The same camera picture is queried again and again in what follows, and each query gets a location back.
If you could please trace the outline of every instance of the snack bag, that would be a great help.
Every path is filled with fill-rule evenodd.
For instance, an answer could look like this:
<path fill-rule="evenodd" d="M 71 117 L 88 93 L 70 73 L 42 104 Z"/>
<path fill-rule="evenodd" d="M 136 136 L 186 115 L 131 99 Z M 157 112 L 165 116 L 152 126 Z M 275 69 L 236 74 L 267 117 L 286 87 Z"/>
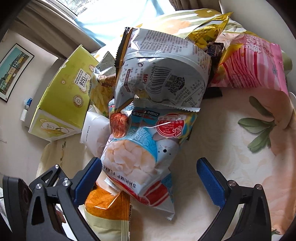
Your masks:
<path fill-rule="evenodd" d="M 91 77 L 90 99 L 102 115 L 108 117 L 108 103 L 114 98 L 115 59 L 107 52 Z"/>
<path fill-rule="evenodd" d="M 134 98 L 199 111 L 211 58 L 182 38 L 147 29 L 126 28 L 116 62 L 115 112 Z"/>
<path fill-rule="evenodd" d="M 226 46 L 211 86 L 265 87 L 288 94 L 279 45 L 240 34 Z"/>
<path fill-rule="evenodd" d="M 207 50 L 208 46 L 213 44 L 225 29 L 231 14 L 232 12 L 225 13 L 206 21 L 188 34 L 185 39 Z"/>
<path fill-rule="evenodd" d="M 130 196 L 120 192 L 113 196 L 98 185 L 85 201 L 85 218 L 100 240 L 129 241 Z"/>
<path fill-rule="evenodd" d="M 174 216 L 169 166 L 197 113 L 135 99 L 110 116 L 113 130 L 101 157 L 103 170 L 139 202 Z M 114 101 L 110 101 L 110 110 Z"/>

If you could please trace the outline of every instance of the white packet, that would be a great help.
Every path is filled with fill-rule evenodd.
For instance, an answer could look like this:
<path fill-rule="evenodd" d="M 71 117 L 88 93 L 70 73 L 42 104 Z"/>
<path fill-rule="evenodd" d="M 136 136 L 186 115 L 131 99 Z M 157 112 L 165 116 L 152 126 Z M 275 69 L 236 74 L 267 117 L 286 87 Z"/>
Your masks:
<path fill-rule="evenodd" d="M 109 119 L 98 114 L 92 107 L 86 113 L 80 142 L 86 145 L 95 157 L 101 158 L 109 136 Z"/>

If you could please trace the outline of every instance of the orange snack bag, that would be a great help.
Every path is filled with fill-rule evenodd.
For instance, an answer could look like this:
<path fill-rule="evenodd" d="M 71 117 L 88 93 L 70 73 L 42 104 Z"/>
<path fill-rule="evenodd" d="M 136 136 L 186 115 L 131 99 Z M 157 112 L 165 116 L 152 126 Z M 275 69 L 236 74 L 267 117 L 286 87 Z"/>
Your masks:
<path fill-rule="evenodd" d="M 130 196 L 114 196 L 96 185 L 85 201 L 85 218 L 100 240 L 128 241 L 131 217 Z"/>

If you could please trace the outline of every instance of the yellow cardboard box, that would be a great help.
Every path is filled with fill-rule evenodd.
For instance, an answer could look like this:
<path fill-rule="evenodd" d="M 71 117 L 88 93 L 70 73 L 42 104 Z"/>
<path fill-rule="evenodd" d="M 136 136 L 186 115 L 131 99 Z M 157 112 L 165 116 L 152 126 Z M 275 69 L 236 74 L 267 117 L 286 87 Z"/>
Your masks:
<path fill-rule="evenodd" d="M 44 92 L 29 133 L 48 141 L 80 133 L 89 107 L 90 79 L 98 61 L 80 45 Z"/>

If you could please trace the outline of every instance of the green leaf print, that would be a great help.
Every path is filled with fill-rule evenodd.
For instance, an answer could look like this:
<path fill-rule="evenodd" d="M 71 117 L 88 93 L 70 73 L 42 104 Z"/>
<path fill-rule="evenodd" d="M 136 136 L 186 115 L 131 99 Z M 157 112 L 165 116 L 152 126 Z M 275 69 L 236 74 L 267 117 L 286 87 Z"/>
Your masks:
<path fill-rule="evenodd" d="M 273 126 L 274 121 L 267 122 L 256 118 L 242 118 L 237 123 L 245 128 L 248 132 L 259 133 L 266 128 Z"/>
<path fill-rule="evenodd" d="M 271 235 L 274 235 L 274 234 L 280 234 L 280 232 L 275 229 L 275 230 L 271 231 Z"/>
<path fill-rule="evenodd" d="M 265 129 L 260 135 L 258 135 L 249 145 L 248 148 L 251 152 L 258 152 L 263 149 L 266 145 L 269 145 L 270 139 L 269 134 L 272 131 L 273 126 Z"/>
<path fill-rule="evenodd" d="M 263 116 L 273 117 L 273 115 L 261 105 L 261 103 L 254 97 L 249 97 L 250 104 Z"/>
<path fill-rule="evenodd" d="M 265 109 L 254 96 L 249 97 L 249 102 L 261 115 L 266 117 L 273 117 L 273 115 L 267 109 Z M 274 120 L 268 122 L 256 118 L 242 118 L 237 123 L 248 132 L 258 135 L 248 145 L 248 148 L 251 152 L 258 152 L 266 146 L 271 147 L 269 134 L 276 126 Z"/>

